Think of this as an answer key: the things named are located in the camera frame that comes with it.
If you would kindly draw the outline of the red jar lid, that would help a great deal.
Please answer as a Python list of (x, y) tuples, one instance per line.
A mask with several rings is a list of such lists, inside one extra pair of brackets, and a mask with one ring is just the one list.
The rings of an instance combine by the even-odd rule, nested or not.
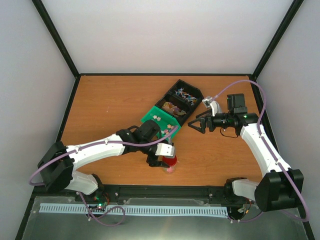
[(172, 158), (163, 156), (162, 157), (162, 161), (164, 163), (166, 163), (169, 167), (173, 167), (173, 166), (175, 166), (177, 164), (178, 158), (177, 158), (177, 156), (172, 157)]

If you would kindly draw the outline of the clear plastic jar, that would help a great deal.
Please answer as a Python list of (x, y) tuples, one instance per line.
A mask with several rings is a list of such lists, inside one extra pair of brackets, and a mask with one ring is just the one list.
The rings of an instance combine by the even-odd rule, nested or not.
[(177, 169), (177, 166), (173, 165), (173, 166), (170, 166), (168, 168), (164, 167), (162, 170), (166, 174), (173, 174), (176, 171), (176, 169)]

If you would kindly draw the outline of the black bin with popsicle candies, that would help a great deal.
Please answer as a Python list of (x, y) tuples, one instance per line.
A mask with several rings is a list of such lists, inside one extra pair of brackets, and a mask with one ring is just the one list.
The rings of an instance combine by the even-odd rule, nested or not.
[(186, 123), (195, 110), (185, 99), (170, 93), (166, 93), (155, 106), (176, 119), (180, 126)]

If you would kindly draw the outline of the green plastic candy bin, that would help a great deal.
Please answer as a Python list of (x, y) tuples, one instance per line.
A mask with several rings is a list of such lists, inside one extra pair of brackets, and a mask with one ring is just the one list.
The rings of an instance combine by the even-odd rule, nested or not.
[(181, 129), (181, 125), (178, 120), (171, 114), (167, 113), (163, 109), (153, 106), (140, 120), (142, 123), (153, 120), (160, 127), (161, 135), (164, 136), (168, 134), (174, 127), (177, 127), (177, 130), (171, 135), (173, 138), (178, 131)]

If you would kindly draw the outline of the black bin with lollipops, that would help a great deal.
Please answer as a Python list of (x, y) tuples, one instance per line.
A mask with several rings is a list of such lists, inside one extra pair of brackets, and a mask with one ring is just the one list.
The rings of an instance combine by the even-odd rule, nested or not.
[(193, 85), (179, 79), (169, 90), (172, 94), (186, 103), (191, 111), (194, 111), (204, 99), (202, 92)]

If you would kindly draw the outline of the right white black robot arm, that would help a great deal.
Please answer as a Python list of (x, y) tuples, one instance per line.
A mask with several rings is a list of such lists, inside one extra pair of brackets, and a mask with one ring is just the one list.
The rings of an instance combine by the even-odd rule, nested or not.
[(258, 122), (257, 114), (248, 112), (244, 94), (227, 95), (227, 112), (222, 112), (220, 105), (210, 96), (202, 102), (208, 110), (197, 115), (188, 126), (202, 134), (206, 130), (234, 128), (236, 136), (248, 145), (262, 174), (260, 182), (245, 177), (227, 179), (224, 185), (226, 200), (234, 202), (247, 198), (263, 212), (298, 207), (304, 176), (299, 169), (292, 169), (277, 152), (263, 125)]

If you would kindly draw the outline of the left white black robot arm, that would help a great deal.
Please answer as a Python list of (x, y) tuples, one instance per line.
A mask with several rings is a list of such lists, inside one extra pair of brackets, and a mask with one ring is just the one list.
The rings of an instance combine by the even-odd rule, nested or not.
[(106, 138), (85, 144), (65, 146), (61, 141), (57, 141), (37, 165), (42, 183), (49, 193), (78, 191), (92, 201), (99, 201), (104, 195), (99, 178), (94, 174), (79, 172), (78, 169), (105, 158), (135, 152), (145, 154), (150, 167), (167, 168), (168, 164), (158, 158), (173, 157), (175, 148), (166, 137), (154, 140), (160, 133), (160, 126), (153, 120), (147, 120), (141, 126), (133, 125)]

